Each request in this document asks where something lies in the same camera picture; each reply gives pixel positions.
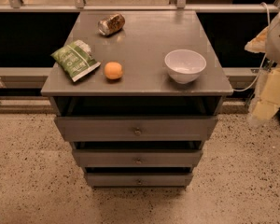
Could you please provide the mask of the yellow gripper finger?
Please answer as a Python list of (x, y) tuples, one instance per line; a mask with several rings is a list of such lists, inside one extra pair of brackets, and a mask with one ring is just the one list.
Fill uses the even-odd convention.
[(252, 109), (252, 117), (258, 120), (271, 119), (280, 108), (280, 66), (267, 76), (259, 99)]
[(257, 36), (246, 43), (245, 50), (252, 53), (264, 53), (266, 48), (268, 28), (265, 27)]

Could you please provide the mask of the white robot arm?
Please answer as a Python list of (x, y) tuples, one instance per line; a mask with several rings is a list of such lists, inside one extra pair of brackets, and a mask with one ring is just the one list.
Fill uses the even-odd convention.
[(268, 74), (259, 99), (252, 108), (255, 119), (269, 120), (280, 108), (280, 11), (267, 27), (246, 43), (245, 50), (264, 53), (269, 60), (277, 63)]

